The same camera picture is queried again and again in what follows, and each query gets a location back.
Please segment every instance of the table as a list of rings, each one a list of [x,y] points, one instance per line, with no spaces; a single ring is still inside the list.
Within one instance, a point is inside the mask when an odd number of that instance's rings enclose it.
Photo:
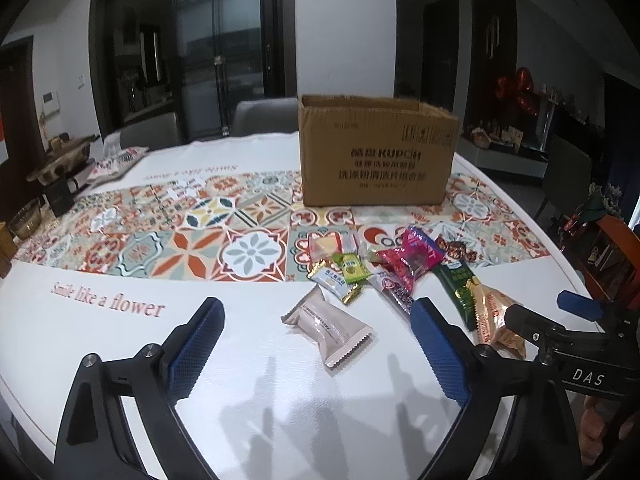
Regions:
[[[130,357],[146,343],[164,341],[204,298],[215,296],[225,305],[225,329],[191,396],[176,410],[219,478],[417,478],[458,406],[443,396],[401,315],[367,287],[346,309],[374,335],[332,371],[322,366],[315,345],[280,322],[313,285],[302,277],[308,237],[331,230],[354,228],[393,243],[402,225],[416,222],[433,235],[462,238],[478,253],[481,281],[573,330],[597,330],[556,307],[562,290],[588,294],[558,249],[462,157],[453,161],[444,205],[421,208],[311,210],[300,201],[299,171],[296,134],[154,152],[20,248],[0,286],[0,394],[45,455],[53,460],[82,356]],[[221,193],[207,192],[211,186]],[[209,198],[210,212],[198,211],[197,203]],[[191,205],[177,210],[176,203]],[[190,228],[176,230],[176,223]],[[226,257],[232,244],[242,248],[240,241],[276,252],[265,254],[256,270],[255,259],[249,266],[247,258],[234,263]],[[73,297],[82,287],[84,300],[52,293],[56,284],[71,285]],[[430,297],[449,322],[462,325],[436,277],[421,279],[414,296]],[[534,356],[529,344],[527,353]],[[148,472],[165,478],[135,403],[125,401]],[[495,431],[504,426],[508,407],[505,401]],[[485,449],[475,475],[487,470],[496,442]]]

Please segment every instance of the white table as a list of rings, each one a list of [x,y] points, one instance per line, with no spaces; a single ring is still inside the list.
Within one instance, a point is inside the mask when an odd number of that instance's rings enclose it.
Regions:
[[[194,170],[206,176],[299,168],[295,134],[194,142],[151,153],[124,179],[99,190],[171,180]],[[562,290],[588,293],[536,223],[458,155],[453,170],[474,174],[493,187],[551,252],[478,269],[481,281],[568,328],[597,330],[556,307]],[[110,298],[122,292],[166,307],[159,317],[98,308],[52,294],[56,282],[87,286]],[[225,305],[225,329],[191,396],[176,409],[219,478],[416,478],[449,430],[457,404],[444,397],[406,321],[371,288],[347,308],[373,328],[371,341],[336,371],[327,371],[316,346],[280,322],[312,286],[141,280],[14,262],[0,286],[0,394],[53,460],[66,396],[82,356],[130,357],[146,343],[164,341],[204,298],[215,296]],[[449,322],[462,325],[433,275],[418,282],[414,296],[428,296]],[[527,352],[528,358],[535,355],[529,344]],[[504,426],[508,407],[505,400],[495,431]],[[126,399],[125,409],[149,474],[165,478],[135,403]],[[485,449],[475,476],[486,472],[493,452]]]

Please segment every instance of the snack package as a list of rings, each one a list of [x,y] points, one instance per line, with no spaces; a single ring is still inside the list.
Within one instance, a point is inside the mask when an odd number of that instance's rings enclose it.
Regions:
[[[371,273],[365,269],[358,257],[355,235],[352,233],[341,234],[340,240],[342,246],[340,266],[344,279],[347,283],[355,283],[368,278]]]
[[[149,148],[135,146],[121,150],[117,155],[96,162],[96,165],[86,178],[87,182],[89,184],[100,184],[120,178],[127,173],[148,150]]]
[[[444,253],[422,229],[410,226],[402,235],[402,247],[378,251],[378,256],[412,292],[415,280],[437,266],[444,258]]]
[[[471,293],[476,305],[478,342],[496,348],[504,346],[516,357],[526,358],[524,339],[504,325],[504,313],[516,301],[499,290],[483,285],[480,281],[471,285]]]
[[[411,314],[411,306],[414,298],[394,273],[386,269],[378,268],[367,281],[380,292],[393,306],[400,308],[404,313]]]
[[[451,301],[456,305],[460,316],[468,330],[475,330],[476,310],[471,286],[479,284],[478,277],[466,266],[465,262],[455,265],[439,264],[433,268],[433,273],[447,291]]]
[[[318,343],[320,357],[329,368],[335,367],[371,333],[369,325],[325,301],[319,285],[281,319],[286,325],[300,327]]]
[[[344,276],[335,272],[326,260],[313,264],[307,277],[328,288],[344,304],[350,304],[362,292],[361,284],[347,283]]]
[[[332,260],[339,253],[342,253],[342,243],[338,233],[327,233],[309,241],[309,257],[313,264],[321,260]]]

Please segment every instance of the white snack package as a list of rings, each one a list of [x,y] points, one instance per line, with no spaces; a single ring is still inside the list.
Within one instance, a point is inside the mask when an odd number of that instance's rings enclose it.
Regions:
[[[86,178],[89,184],[101,184],[123,176],[148,152],[149,148],[132,146],[121,150],[117,155],[110,156],[97,162],[92,172]]]

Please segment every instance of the patterned tile tablecloth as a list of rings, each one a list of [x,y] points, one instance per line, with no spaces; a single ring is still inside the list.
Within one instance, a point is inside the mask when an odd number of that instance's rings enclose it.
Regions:
[[[16,259],[58,267],[170,280],[306,280],[309,240],[356,230],[399,244],[407,224],[461,240],[472,267],[549,252],[506,203],[474,176],[453,173],[439,206],[308,208],[299,171],[188,178],[92,194],[45,220]]]

